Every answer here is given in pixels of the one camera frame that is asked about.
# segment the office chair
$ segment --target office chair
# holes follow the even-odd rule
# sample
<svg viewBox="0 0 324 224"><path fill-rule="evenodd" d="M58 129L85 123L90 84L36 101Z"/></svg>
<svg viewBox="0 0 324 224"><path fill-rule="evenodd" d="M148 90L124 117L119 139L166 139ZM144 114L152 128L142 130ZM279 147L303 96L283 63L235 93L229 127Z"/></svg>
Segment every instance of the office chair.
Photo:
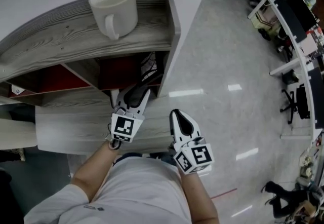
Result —
<svg viewBox="0 0 324 224"><path fill-rule="evenodd" d="M298 207L294 213L285 218L284 224L294 224L300 220L300 223L309 223L309 220L316 214L316 207L309 201L304 206Z"/></svg>
<svg viewBox="0 0 324 224"><path fill-rule="evenodd" d="M291 97L289 96L286 90L281 90L281 92L284 92L286 94L289 101L289 105L284 109L280 109L280 112L284 112L288 109L291 109L290 120L288 121L288 124L291 124L293 122L294 112L296 111L298 111L301 119L310 118L310 113L308 111L308 106L307 106L305 86L303 84L300 85L299 88L297 88L296 90L296 102L295 102L294 92L290 92Z"/></svg>

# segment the shelf compartment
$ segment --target shelf compartment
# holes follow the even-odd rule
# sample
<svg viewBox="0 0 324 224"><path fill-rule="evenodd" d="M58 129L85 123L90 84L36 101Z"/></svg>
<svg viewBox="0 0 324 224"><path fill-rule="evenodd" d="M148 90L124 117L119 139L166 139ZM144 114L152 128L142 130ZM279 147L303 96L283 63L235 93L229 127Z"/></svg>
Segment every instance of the shelf compartment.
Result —
<svg viewBox="0 0 324 224"><path fill-rule="evenodd" d="M90 86L98 88L100 65L95 59L90 58L62 65Z"/></svg>
<svg viewBox="0 0 324 224"><path fill-rule="evenodd" d="M124 89L141 82L141 61L149 53L100 60L99 89L102 91ZM163 52L156 53L158 74L156 74L152 81L147 81L148 86L159 86L161 84L163 57Z"/></svg>
<svg viewBox="0 0 324 224"><path fill-rule="evenodd" d="M62 65L55 65L40 70L38 93L80 89L89 86L89 84L75 76Z"/></svg>
<svg viewBox="0 0 324 224"><path fill-rule="evenodd" d="M18 98L31 95L37 95L42 93L65 91L72 89L81 89L90 87L90 85L80 79L78 76L71 73L62 65L54 65L51 67L43 68L35 73L38 77L33 79L33 86L36 86L33 90L25 90L21 94L17 95L11 91L11 85L8 87L7 97ZM25 76L19 76L17 78L24 79Z"/></svg>

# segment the computer monitor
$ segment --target computer monitor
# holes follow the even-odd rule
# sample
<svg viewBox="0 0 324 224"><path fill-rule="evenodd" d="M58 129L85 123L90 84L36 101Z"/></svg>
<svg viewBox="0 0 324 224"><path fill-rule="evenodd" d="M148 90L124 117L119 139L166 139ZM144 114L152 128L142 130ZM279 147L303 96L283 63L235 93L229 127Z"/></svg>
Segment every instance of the computer monitor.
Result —
<svg viewBox="0 0 324 224"><path fill-rule="evenodd" d="M313 13L310 11L304 0L287 0L287 2L305 32L309 31L317 24Z"/></svg>
<svg viewBox="0 0 324 224"><path fill-rule="evenodd" d="M302 42L307 37L306 32L288 2L286 0L275 0L274 3L277 4L278 10L288 24L292 34L296 36L296 42Z"/></svg>
<svg viewBox="0 0 324 224"><path fill-rule="evenodd" d="M324 85L319 67L308 72L315 110L315 128L324 128Z"/></svg>

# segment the white desk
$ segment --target white desk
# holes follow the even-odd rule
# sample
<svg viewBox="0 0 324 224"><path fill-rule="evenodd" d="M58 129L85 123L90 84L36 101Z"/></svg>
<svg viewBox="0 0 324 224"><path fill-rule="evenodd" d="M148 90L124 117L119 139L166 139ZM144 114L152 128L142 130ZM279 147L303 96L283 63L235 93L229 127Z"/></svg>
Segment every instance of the white desk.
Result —
<svg viewBox="0 0 324 224"><path fill-rule="evenodd" d="M315 129L315 110L314 110L314 101L313 101L313 94L310 86L310 79L308 76L308 68L306 66L306 58L304 56L304 53L300 49L300 45L296 42L296 36L294 36L288 27L288 24L286 23L285 19L283 18L282 14L280 13L279 9L277 8L277 5L274 3L275 0L268 0L271 4L271 7L277 16L278 20L280 21L282 27L284 28L286 34L290 37L292 45L296 51L297 58L290 61L289 63L280 66L279 68L272 70L270 72L271 76L278 75L284 71L288 71L294 66L298 65L298 63L301 66L301 74L302 74L302 81L305 85L306 90L306 96L307 96L307 104L308 104L308 110L310 112L310 135L302 135L302 136L296 136L296 135L281 135L281 139L310 139L314 141L318 135L321 133L322 129ZM264 5L266 0L261 0L261 2L253 9L253 11L249 14L248 18L251 19L255 13Z"/></svg>

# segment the wooden shelf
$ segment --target wooden shelf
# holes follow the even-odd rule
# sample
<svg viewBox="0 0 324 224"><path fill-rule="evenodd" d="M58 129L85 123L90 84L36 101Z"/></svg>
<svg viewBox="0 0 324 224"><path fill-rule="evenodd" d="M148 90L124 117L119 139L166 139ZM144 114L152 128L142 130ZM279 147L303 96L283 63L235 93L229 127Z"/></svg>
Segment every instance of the wooden shelf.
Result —
<svg viewBox="0 0 324 224"><path fill-rule="evenodd" d="M8 89L8 98L26 97L49 92L73 90L87 88L90 85L81 80L79 77L71 73L62 65L50 66L39 70L36 74L38 77L33 79L37 86L37 92L25 90L17 95L11 91L11 86Z"/></svg>
<svg viewBox="0 0 324 224"><path fill-rule="evenodd" d="M180 39L180 22L174 0L136 3L137 26L116 41L99 31L88 0L62 5L17 28L0 41L0 96L41 106L46 93L105 92L142 79L158 93ZM141 61L151 52L157 71L147 77L141 70L152 73L152 68L141 68ZM16 95L11 85L25 91Z"/></svg>
<svg viewBox="0 0 324 224"><path fill-rule="evenodd" d="M175 25L170 2L137 0L138 24L117 41L98 29L88 0L57 7L29 21L0 42L0 82L41 68L117 54L170 51Z"/></svg>

